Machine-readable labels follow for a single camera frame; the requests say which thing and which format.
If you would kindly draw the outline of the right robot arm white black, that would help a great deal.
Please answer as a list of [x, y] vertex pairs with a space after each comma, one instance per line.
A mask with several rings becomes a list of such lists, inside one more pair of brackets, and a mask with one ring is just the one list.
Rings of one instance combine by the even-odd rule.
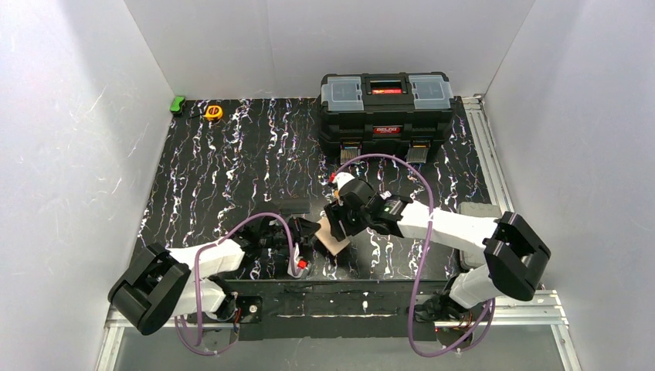
[[344, 172], [331, 183], [336, 199], [324, 211], [337, 242], [371, 229], [484, 259], [481, 266], [450, 279], [439, 295], [441, 308], [464, 311], [501, 295], [519, 301], [535, 296], [551, 251], [521, 215], [506, 212], [493, 218], [430, 209], [407, 196], [382, 196], [365, 180]]

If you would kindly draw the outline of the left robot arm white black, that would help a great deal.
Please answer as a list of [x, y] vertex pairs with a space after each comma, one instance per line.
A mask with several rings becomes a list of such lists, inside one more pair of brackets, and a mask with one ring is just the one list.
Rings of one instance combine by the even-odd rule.
[[310, 262], [301, 250], [321, 223], [301, 217], [257, 213], [224, 237], [193, 247], [168, 249], [159, 243], [144, 247], [107, 295], [142, 335], [158, 331], [169, 319], [207, 315], [217, 322], [238, 321], [237, 290], [218, 274], [239, 270], [261, 252], [282, 252], [287, 273], [307, 273]]

